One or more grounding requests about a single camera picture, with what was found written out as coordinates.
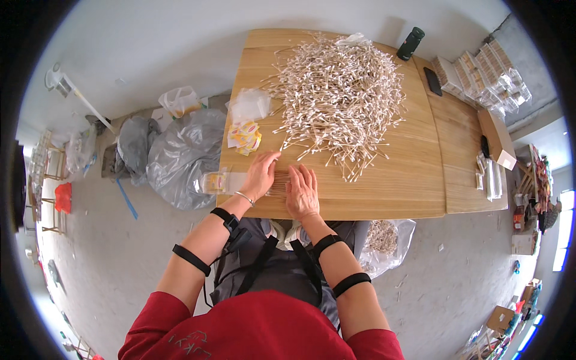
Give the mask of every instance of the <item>hand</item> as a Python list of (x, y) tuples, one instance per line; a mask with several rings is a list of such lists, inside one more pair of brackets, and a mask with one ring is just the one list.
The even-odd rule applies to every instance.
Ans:
[(294, 219), (302, 222), (309, 215), (320, 214), (318, 202), (318, 181), (314, 170), (308, 171), (304, 165), (300, 168), (291, 165), (290, 182), (286, 184), (286, 208)]
[(264, 196), (274, 182), (275, 160), (280, 154), (279, 151), (268, 151), (256, 156), (240, 192), (254, 201)]

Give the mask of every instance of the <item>red sleeve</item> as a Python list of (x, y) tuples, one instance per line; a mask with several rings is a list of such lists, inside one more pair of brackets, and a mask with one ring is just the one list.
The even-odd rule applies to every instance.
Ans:
[(151, 293), (128, 331), (118, 359), (142, 358), (164, 335), (188, 318), (190, 311), (178, 298), (161, 291)]
[(390, 330), (364, 330), (353, 335), (346, 343), (358, 360), (404, 360), (396, 334)]

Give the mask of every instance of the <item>white stick vacuum cleaner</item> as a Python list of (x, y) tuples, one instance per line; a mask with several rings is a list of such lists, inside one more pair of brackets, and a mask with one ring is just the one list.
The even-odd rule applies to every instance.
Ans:
[(112, 131), (114, 135), (118, 135), (118, 131), (116, 130), (116, 128), (114, 128), (109, 122), (107, 122), (106, 119), (104, 119), (104, 117), (102, 117), (102, 115), (100, 115), (100, 113), (97, 112), (96, 109), (94, 109), (94, 107), (88, 102), (88, 100), (86, 100), (86, 98), (84, 97), (84, 95), (82, 95), (82, 93), (78, 90), (78, 88), (76, 88), (76, 86), (72, 84), (68, 76), (66, 76), (65, 73), (60, 71), (59, 63), (55, 63), (51, 69), (46, 71), (46, 77), (44, 78), (44, 85), (46, 86), (48, 91), (52, 89), (58, 90), (58, 92), (62, 94), (63, 97), (67, 97), (68, 94), (74, 92), (74, 95), (79, 97), (80, 100), (82, 100), (82, 102), (84, 103), (84, 105), (86, 105), (90, 109), (90, 111), (92, 111), (94, 115), (96, 115), (96, 117), (100, 119), (100, 121), (104, 123), (104, 125), (106, 125), (107, 128), (110, 129), (110, 131)]

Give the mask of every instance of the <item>black smartphone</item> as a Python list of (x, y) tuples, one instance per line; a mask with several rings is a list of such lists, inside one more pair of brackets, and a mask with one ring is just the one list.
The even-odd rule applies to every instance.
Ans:
[(435, 94), (442, 96), (442, 89), (440, 89), (440, 82), (438, 81), (438, 76), (436, 73), (427, 67), (424, 68), (424, 73), (426, 74), (426, 79), (428, 79), (428, 86), (430, 87), (430, 90), (432, 90)]

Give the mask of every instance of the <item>gray pants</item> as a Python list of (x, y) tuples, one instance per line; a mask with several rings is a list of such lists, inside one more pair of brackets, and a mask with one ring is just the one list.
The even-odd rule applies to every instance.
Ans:
[[(342, 238), (358, 259), (366, 241), (370, 221), (329, 221), (326, 224)], [(261, 219), (242, 218), (239, 227), (250, 231), (252, 238), (239, 250), (215, 263), (214, 292), (210, 294), (214, 305), (236, 295), (248, 267), (254, 263), (266, 241)], [(312, 245), (309, 244), (306, 250), (311, 249)], [(280, 291), (313, 305), (317, 302), (316, 291), (293, 251), (274, 249), (264, 270), (256, 277), (249, 291), (259, 290)], [(336, 327), (339, 322), (336, 298), (324, 277), (322, 292), (319, 309)]]

